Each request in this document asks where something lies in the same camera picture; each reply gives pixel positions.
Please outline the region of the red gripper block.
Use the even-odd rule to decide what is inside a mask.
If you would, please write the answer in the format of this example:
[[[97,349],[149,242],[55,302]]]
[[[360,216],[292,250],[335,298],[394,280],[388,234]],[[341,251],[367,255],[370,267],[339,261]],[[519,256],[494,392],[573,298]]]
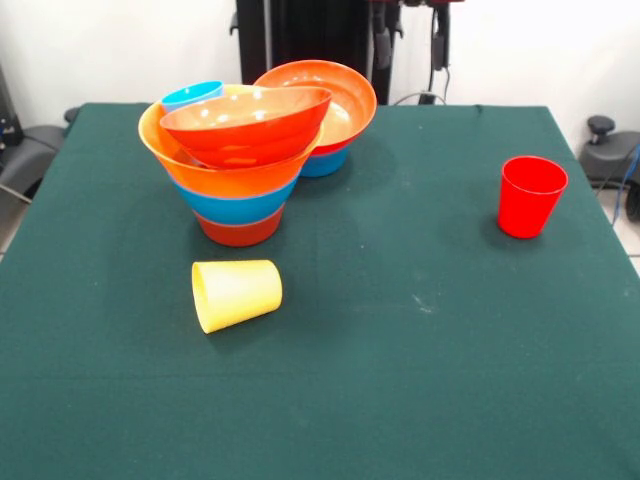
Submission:
[[[369,2],[434,6],[431,42],[433,68],[440,71],[449,67],[449,4],[465,2],[465,0],[370,0]],[[392,57],[390,31],[386,22],[386,3],[373,4],[374,56],[378,70],[387,69]]]

